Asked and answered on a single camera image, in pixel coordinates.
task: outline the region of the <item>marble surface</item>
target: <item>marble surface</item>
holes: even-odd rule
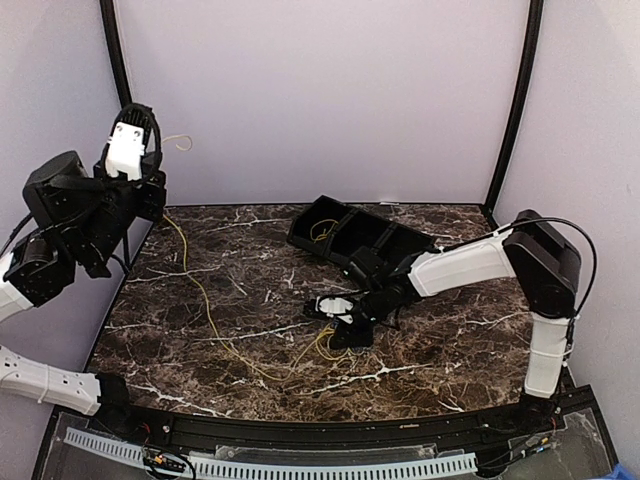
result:
[[[182,269],[180,236],[162,221],[115,300],[89,369],[123,375],[138,405],[250,420],[389,420],[517,401],[531,326],[513,279],[424,299],[402,311],[400,330],[377,327],[372,349],[330,361],[312,347],[292,368],[324,327],[302,315],[304,301],[353,288],[335,265],[286,243],[302,208],[168,208],[225,340]],[[440,245],[488,230],[475,206],[364,208]]]

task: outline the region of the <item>black plastic tray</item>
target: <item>black plastic tray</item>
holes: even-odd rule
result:
[[[345,267],[360,247],[384,262],[434,249],[435,237],[321,196],[292,223],[287,241]]]

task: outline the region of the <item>black frame pole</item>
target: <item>black frame pole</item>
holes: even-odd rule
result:
[[[500,154],[496,162],[496,168],[493,172],[489,193],[485,199],[482,210],[489,221],[493,221],[493,211],[498,202],[502,185],[504,184],[509,161],[513,153],[513,147],[516,143],[524,104],[527,99],[527,91],[529,90],[529,82],[531,81],[531,72],[533,71],[533,61],[536,56],[536,47],[538,46],[538,36],[540,34],[540,25],[542,23],[542,7],[544,0],[531,0],[529,5],[529,18],[527,20],[527,30],[524,37],[524,46],[522,48],[522,58],[520,59],[520,69],[518,70],[518,80],[513,94],[513,102],[511,103],[511,111],[509,112],[509,120],[507,128],[504,132]]]
[[[132,103],[133,100],[131,98],[129,80],[127,79],[127,70],[124,66],[124,57],[122,55],[122,46],[120,45],[120,36],[118,35],[118,22],[116,20],[113,0],[100,0],[100,11],[102,12],[102,25],[104,26],[104,36],[107,40],[113,79],[116,83],[120,106],[124,108]]]

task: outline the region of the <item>blue object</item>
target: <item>blue object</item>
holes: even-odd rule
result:
[[[616,465],[616,468],[612,473],[603,478],[614,478],[618,480],[637,480],[629,470],[627,470],[620,464]]]

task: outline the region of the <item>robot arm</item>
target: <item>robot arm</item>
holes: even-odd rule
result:
[[[156,150],[145,154],[153,132]],[[107,262],[136,217],[158,221],[166,200],[160,131],[151,110],[131,104],[114,122],[89,177],[76,152],[34,171],[23,197],[38,228],[0,259],[0,322],[39,307],[73,283],[76,263],[91,278],[110,277]],[[0,389],[94,415],[128,402],[111,374],[50,367],[0,346]]]
[[[320,297],[307,308],[340,320],[331,348],[364,347],[373,343],[373,326],[401,306],[451,288],[515,277],[533,319],[524,390],[549,398],[556,390],[575,317],[581,259],[557,230],[536,222],[540,218],[532,210],[521,212],[513,224],[476,241],[410,255],[391,273],[371,264],[367,268],[363,259],[374,257],[358,250],[344,267],[345,273],[359,279],[363,288],[379,288],[359,300]]]

